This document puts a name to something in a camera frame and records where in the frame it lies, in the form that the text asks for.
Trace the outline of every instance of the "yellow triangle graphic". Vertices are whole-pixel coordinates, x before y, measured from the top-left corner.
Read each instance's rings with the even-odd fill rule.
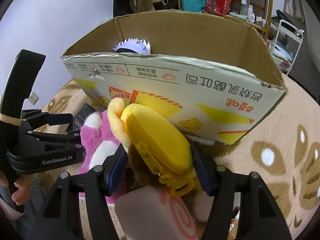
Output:
[[[208,106],[197,105],[200,107],[202,111],[205,112],[207,116],[214,122],[221,122],[221,123],[240,123],[240,124],[251,124],[254,120],[249,119],[246,116],[238,115],[229,113],[223,110],[211,108]]]
[[[218,135],[227,143],[227,144],[233,144],[234,142],[236,142],[237,140],[239,140],[239,138],[241,138],[241,136],[243,136],[245,134],[245,132],[241,132],[241,133],[218,133]]]
[[[168,118],[181,110],[181,108],[174,106],[173,104],[142,93],[138,94],[135,103],[155,110],[164,118]]]
[[[79,84],[79,85],[82,85],[84,86],[85,88],[93,91],[94,88],[96,87],[97,85],[97,82],[93,82],[93,81],[88,81],[88,80],[83,80],[83,79],[77,79],[76,78],[76,82]]]

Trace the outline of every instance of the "yellow plush pouch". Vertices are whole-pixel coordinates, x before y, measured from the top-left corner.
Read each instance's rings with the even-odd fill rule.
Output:
[[[121,115],[124,130],[138,153],[172,196],[201,190],[187,139],[153,109],[131,104]]]

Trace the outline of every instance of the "orange logo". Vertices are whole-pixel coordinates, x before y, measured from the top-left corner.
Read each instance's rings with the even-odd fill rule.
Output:
[[[124,70],[123,68],[120,68],[120,67],[117,67],[116,68],[116,71],[118,71],[119,73],[123,74],[124,73]]]
[[[176,79],[176,77],[174,75],[171,75],[171,74],[163,74],[161,77],[163,79],[166,79],[166,80],[174,80],[174,79]]]

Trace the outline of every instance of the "beige rug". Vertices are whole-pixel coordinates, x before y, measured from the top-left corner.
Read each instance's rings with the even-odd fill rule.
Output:
[[[257,171],[275,197],[289,226],[292,239],[306,227],[320,202],[320,107],[294,81],[284,76],[289,94],[277,108],[235,145],[216,143],[205,147],[217,164],[231,171],[249,174]],[[84,103],[103,111],[90,101],[74,80],[65,85],[43,109],[52,113],[75,115]],[[39,130],[65,133],[67,125],[42,127]],[[39,174],[49,190],[63,171],[76,174],[80,164]],[[85,201],[80,203],[84,237],[92,239]],[[109,208],[117,233],[124,236],[113,208]],[[228,239],[234,239],[237,219]]]

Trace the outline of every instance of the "pink plush toy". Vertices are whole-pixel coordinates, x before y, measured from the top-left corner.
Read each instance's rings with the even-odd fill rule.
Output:
[[[120,145],[110,129],[107,111],[89,115],[81,127],[80,136],[86,155],[78,174],[86,173],[94,166],[102,165],[104,160],[113,155]],[[106,197],[108,205],[113,206],[117,198],[125,193],[125,189],[124,173],[117,191],[111,197]],[[84,193],[79,193],[79,198],[84,199]]]

